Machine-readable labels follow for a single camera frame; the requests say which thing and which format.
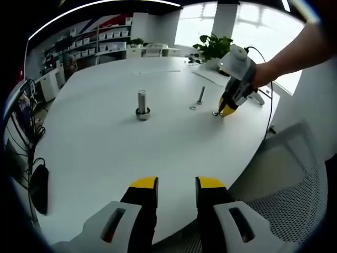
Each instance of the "shelf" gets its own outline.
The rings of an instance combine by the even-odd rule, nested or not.
[[[68,49],[68,50],[65,50],[64,52],[69,52],[69,51],[72,51],[72,50],[76,50],[76,49],[79,49],[81,47],[88,46],[88,45],[95,44],[95,43],[96,43],[96,41],[91,41],[88,44],[83,44],[82,46],[78,46],[78,47],[75,47],[75,48],[72,48],[72,49]]]
[[[109,30],[109,29],[122,28],[122,27],[131,27],[131,25],[109,26],[109,27],[100,28],[100,30]]]
[[[77,58],[76,60],[81,60],[81,59],[84,59],[84,58],[87,58],[87,57],[91,57],[91,56],[96,56],[96,54],[89,54],[87,56],[81,56],[80,58]]]
[[[124,36],[124,37],[117,37],[117,38],[106,38],[105,40],[99,40],[98,42],[105,42],[105,41],[111,41],[111,40],[118,40],[120,38],[130,38],[131,36]]]
[[[96,56],[100,56],[100,55],[104,55],[104,54],[112,54],[112,53],[117,53],[117,52],[122,52],[122,51],[126,51],[126,49],[114,50],[114,51],[107,50],[107,51],[96,53]]]
[[[77,37],[81,37],[83,35],[87,35],[87,34],[90,34],[90,33],[96,33],[96,32],[97,32],[97,29],[91,30],[89,32],[84,32],[84,33],[76,34],[75,36],[72,36],[72,38],[77,38]]]

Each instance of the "white table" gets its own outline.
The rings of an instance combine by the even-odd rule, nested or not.
[[[228,78],[202,78],[181,57],[133,58],[76,72],[55,99],[35,157],[49,169],[49,215],[38,215],[47,241],[70,240],[83,223],[128,185],[159,177],[158,242],[196,218],[195,177],[230,187],[263,140],[270,113],[248,100],[222,119],[212,112]],[[202,105],[190,110],[205,93]],[[147,91],[151,118],[136,119],[137,91]],[[279,102],[274,94],[273,115]]]

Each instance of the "green plant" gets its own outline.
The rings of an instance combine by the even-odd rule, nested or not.
[[[134,38],[133,40],[130,40],[128,44],[130,45],[143,45],[145,41],[142,38]]]
[[[226,36],[218,38],[212,33],[211,36],[201,35],[200,41],[202,44],[195,44],[193,47],[199,51],[199,54],[191,54],[189,62],[207,62],[213,58],[222,58],[230,51],[230,45],[233,42],[231,38]]]

